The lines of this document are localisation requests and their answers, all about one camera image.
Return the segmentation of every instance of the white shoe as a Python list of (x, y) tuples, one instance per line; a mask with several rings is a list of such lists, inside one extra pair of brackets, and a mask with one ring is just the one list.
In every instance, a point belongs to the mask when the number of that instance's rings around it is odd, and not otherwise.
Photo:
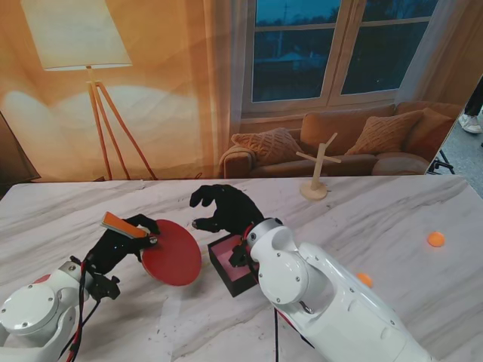
[(483, 133), (478, 119), (474, 115), (465, 115), (464, 113), (458, 118), (461, 127), (468, 133), (478, 134)]

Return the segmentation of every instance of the wooden stand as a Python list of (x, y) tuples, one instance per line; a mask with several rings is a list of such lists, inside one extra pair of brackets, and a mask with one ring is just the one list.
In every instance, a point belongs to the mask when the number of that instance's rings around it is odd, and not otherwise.
[(297, 152), (300, 157), (306, 158), (307, 160), (315, 162), (314, 174), (312, 176), (312, 181), (310, 183), (303, 183), (300, 185), (300, 194), (304, 198), (310, 201), (319, 201), (325, 196), (327, 196), (327, 187), (320, 182), (320, 174), (322, 172), (322, 164), (324, 160), (329, 160), (333, 162), (342, 162), (339, 158), (329, 157), (325, 155), (325, 150), (334, 141), (337, 133), (334, 133), (332, 137), (327, 141), (327, 143), (321, 143), (318, 145), (317, 158), (306, 155), (304, 153)]
[(97, 112), (98, 106), (99, 106), (100, 114), (103, 117), (104, 124), (106, 125), (107, 132), (109, 133), (109, 137), (112, 141), (112, 145), (114, 146), (115, 153), (117, 154), (119, 162), (121, 163), (122, 170), (124, 171), (126, 178), (131, 179), (129, 176), (129, 172), (126, 169), (126, 165), (124, 164), (124, 160), (122, 159), (121, 151), (119, 150), (118, 143), (115, 140), (114, 133), (112, 132), (111, 126), (109, 124), (109, 120), (107, 119), (106, 111), (104, 110), (103, 103), (100, 100), (100, 95), (97, 88), (99, 88), (101, 92), (103, 92), (103, 95), (107, 101), (107, 104), (109, 104), (109, 107), (111, 108), (112, 112), (114, 113), (114, 116), (117, 118), (119, 124), (121, 125), (122, 130), (128, 136), (129, 140), (131, 141), (134, 148), (136, 149), (138, 155), (141, 157), (141, 160), (143, 160), (143, 163), (146, 166), (146, 169), (149, 171), (149, 174), (151, 174), (151, 177), (153, 179), (158, 179), (156, 175), (152, 172), (151, 167), (149, 166), (148, 161), (144, 157), (143, 152), (137, 145), (136, 140), (133, 138), (131, 132), (129, 132), (128, 128), (126, 127), (126, 124), (122, 120), (121, 115), (119, 114), (117, 108), (114, 105), (114, 102), (112, 101), (109, 93), (107, 92), (106, 87), (104, 87), (104, 84), (101, 81), (95, 80), (94, 71), (90, 66), (87, 66), (86, 68), (89, 73), (89, 79), (91, 80), (88, 82), (88, 92), (89, 92), (89, 97), (91, 98), (92, 112), (94, 113), (94, 120), (96, 121), (97, 133), (99, 134), (100, 148), (103, 151), (103, 158), (104, 158), (104, 164), (106, 165), (107, 176), (109, 177), (109, 179), (112, 179), (111, 167), (109, 166), (109, 159), (107, 158), (106, 144), (104, 143), (103, 129), (100, 125), (99, 113)]

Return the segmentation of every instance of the paddle rubber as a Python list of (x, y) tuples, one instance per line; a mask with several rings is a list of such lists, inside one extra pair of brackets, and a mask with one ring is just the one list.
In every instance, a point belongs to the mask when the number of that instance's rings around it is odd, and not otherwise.
[(156, 220), (160, 235), (154, 247), (143, 250), (141, 259), (153, 278), (170, 285), (195, 281), (202, 269), (198, 243), (184, 227), (168, 220)]

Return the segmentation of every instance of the window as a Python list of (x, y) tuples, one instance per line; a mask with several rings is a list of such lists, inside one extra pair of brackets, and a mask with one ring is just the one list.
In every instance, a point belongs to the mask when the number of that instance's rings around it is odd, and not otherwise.
[(243, 113), (394, 98), (438, 0), (251, 0)]

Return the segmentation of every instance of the black box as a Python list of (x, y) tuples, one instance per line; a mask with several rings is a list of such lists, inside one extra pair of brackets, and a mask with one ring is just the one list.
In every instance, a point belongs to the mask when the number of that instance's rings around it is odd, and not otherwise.
[[(233, 297), (258, 284), (248, 266), (234, 268), (229, 263), (233, 247), (240, 245), (241, 240), (239, 235), (230, 234), (208, 245), (211, 264)], [(254, 269), (258, 270), (257, 263), (254, 264)]]

